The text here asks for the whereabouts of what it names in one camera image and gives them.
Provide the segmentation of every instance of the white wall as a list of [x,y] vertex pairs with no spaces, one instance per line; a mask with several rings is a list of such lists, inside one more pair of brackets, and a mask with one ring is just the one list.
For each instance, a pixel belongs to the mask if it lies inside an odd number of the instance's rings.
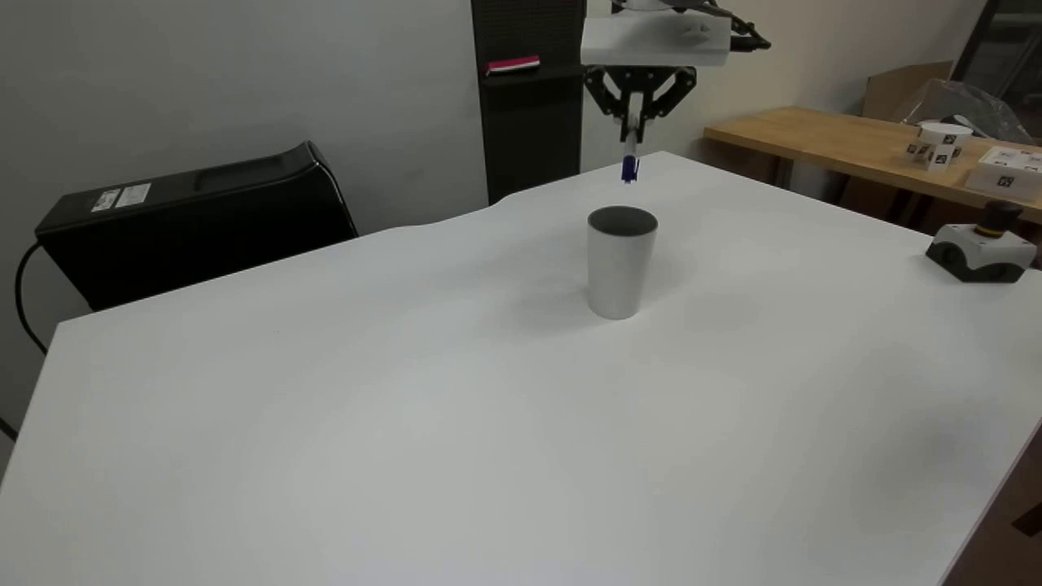
[[[864,80],[915,61],[957,59],[983,0],[719,0],[776,42],[770,53],[733,56],[700,68],[700,87],[675,116],[647,127],[644,154],[697,154],[705,125],[736,115],[808,104],[850,112]],[[585,97],[583,167],[620,158],[620,129]]]
[[[26,0],[0,3],[0,415],[39,359],[8,281],[70,189],[316,141],[366,231],[486,203],[470,0]],[[39,330],[82,311],[49,260]]]

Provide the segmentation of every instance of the black cabinet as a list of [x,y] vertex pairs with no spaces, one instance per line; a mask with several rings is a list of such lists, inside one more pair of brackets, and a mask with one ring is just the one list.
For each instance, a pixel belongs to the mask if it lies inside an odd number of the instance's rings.
[[[578,171],[585,0],[473,0],[489,197]],[[496,59],[540,68],[489,75]]]

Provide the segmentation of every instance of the wooden table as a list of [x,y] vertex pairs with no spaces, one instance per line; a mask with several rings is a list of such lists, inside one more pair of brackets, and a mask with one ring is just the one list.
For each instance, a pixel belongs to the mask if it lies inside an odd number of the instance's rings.
[[[904,157],[915,127],[846,116],[808,107],[778,107],[705,127],[705,141],[776,157],[776,182],[785,163],[814,163],[846,180],[868,180],[898,192],[891,217],[915,224],[931,197],[981,209],[986,197],[965,189],[973,163],[995,141],[970,141],[946,170],[921,170]],[[1042,203],[1025,204],[1025,220],[1042,224]]]

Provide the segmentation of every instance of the black object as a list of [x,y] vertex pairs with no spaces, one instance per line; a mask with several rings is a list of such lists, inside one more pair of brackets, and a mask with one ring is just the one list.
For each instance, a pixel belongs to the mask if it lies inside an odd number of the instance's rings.
[[21,332],[32,340],[32,345],[46,355],[46,345],[39,343],[39,336],[32,332],[29,327],[29,316],[26,316],[26,303],[21,303],[21,281],[26,281],[26,268],[29,268],[29,256],[39,250],[39,240],[32,240],[32,248],[26,248],[17,275],[13,275],[13,308],[20,311],[20,327]]
[[976,234],[999,237],[1003,231],[1017,229],[1018,216],[1023,216],[1023,209],[1011,203],[986,203],[983,216],[976,220]]
[[1038,536],[1042,533],[1042,502],[1031,511],[1025,511],[1023,517],[1017,517],[1011,527],[1025,536]]
[[355,237],[312,143],[290,154],[57,197],[39,243],[108,308]]
[[[585,0],[473,0],[489,203],[578,171]],[[486,75],[493,59],[540,68]]]
[[954,68],[968,80],[1006,100],[1023,127],[1042,138],[1042,3],[986,0],[973,36]]
[[946,240],[935,240],[923,255],[965,284],[1017,284],[1025,275],[1017,263],[986,263],[970,271],[968,255]]

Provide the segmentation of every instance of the white table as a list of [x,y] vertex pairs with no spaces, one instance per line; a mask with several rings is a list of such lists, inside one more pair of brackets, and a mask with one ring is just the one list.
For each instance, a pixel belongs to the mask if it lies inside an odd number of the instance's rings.
[[[921,586],[1042,416],[1042,281],[676,157],[65,321],[8,586]],[[662,217],[647,296],[583,220]]]

